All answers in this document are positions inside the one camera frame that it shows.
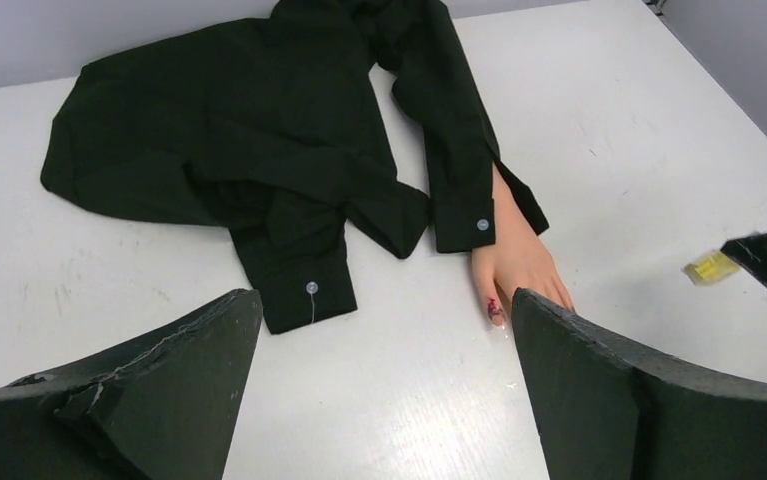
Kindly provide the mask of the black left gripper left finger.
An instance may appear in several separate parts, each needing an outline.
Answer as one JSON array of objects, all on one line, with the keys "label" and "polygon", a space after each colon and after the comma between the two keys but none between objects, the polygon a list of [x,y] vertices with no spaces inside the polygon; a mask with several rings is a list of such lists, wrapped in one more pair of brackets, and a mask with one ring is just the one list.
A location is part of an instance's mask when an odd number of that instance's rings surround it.
[{"label": "black left gripper left finger", "polygon": [[232,290],[0,387],[0,479],[219,479],[263,309]]}]

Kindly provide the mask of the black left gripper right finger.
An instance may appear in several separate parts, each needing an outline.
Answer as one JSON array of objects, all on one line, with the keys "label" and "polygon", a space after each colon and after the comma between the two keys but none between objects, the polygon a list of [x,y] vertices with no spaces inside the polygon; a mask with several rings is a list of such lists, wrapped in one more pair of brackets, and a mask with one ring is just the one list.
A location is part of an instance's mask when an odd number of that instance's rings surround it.
[{"label": "black left gripper right finger", "polygon": [[708,369],[521,289],[511,324],[553,479],[767,479],[767,383]]}]

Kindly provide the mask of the yellow nail polish bottle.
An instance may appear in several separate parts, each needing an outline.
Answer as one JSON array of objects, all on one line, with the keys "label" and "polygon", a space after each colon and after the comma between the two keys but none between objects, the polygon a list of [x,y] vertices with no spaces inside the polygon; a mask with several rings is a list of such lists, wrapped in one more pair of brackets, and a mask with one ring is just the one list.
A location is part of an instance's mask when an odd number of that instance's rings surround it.
[{"label": "yellow nail polish bottle", "polygon": [[711,250],[689,262],[682,273],[695,286],[710,286],[738,273],[740,266],[721,250]]}]

